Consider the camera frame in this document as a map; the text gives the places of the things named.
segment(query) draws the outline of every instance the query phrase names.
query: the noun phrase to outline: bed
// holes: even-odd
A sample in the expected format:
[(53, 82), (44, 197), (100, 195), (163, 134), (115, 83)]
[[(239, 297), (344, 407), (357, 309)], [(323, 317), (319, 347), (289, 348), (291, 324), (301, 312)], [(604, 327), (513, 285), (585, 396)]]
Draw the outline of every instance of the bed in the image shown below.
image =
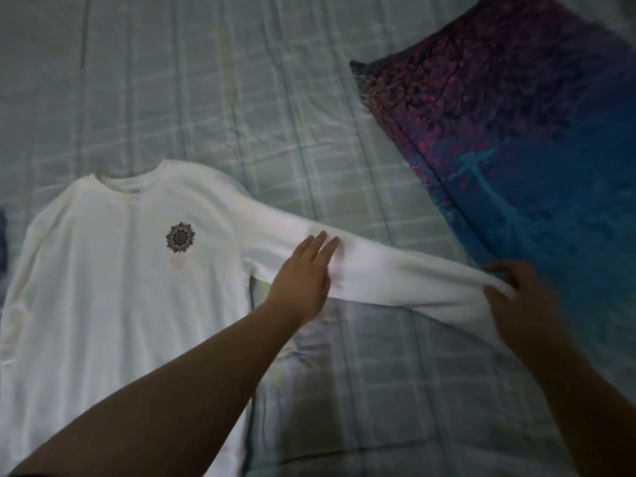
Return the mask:
[[(471, 264), (360, 104), (348, 63), (407, 47), (476, 1), (0, 1), (10, 268), (32, 217), (70, 182), (163, 158), (217, 168), (282, 210)], [(633, 40), (628, 0), (564, 1)], [(255, 304), (266, 291), (254, 282)], [(613, 375), (633, 376), (629, 365)], [(246, 445), (249, 477), (572, 472), (519, 363), (409, 310), (335, 300), (267, 372)]]

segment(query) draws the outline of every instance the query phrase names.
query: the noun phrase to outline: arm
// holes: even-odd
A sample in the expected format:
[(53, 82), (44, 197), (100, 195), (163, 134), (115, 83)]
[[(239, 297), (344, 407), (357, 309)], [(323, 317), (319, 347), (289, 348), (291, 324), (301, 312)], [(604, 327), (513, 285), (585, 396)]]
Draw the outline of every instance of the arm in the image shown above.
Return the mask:
[(308, 237), (245, 318), (101, 401), (11, 475), (202, 476), (282, 346), (322, 309), (338, 246)]
[(257, 279), (271, 282), (295, 241), (324, 230), (342, 241), (330, 266), (330, 297), (358, 303), (407, 306), (503, 347), (482, 288), (505, 282), (463, 264), (421, 252), (385, 246), (269, 207), (240, 186), (234, 195), (237, 233), (244, 262)]
[(519, 290), (509, 299), (485, 294), (501, 338), (541, 386), (574, 465), (582, 477), (633, 473), (636, 408), (577, 352), (556, 313), (556, 297), (529, 265), (501, 261)]

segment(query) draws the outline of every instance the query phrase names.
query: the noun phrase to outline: pink and blue pillow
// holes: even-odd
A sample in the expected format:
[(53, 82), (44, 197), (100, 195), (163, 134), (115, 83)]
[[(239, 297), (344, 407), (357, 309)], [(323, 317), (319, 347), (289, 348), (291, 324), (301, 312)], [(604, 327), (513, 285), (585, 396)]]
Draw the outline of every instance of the pink and blue pillow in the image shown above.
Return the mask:
[(481, 0), (415, 46), (351, 69), (362, 102), (479, 264), (531, 262), (579, 336), (596, 349), (633, 346), (627, 42), (556, 0)]

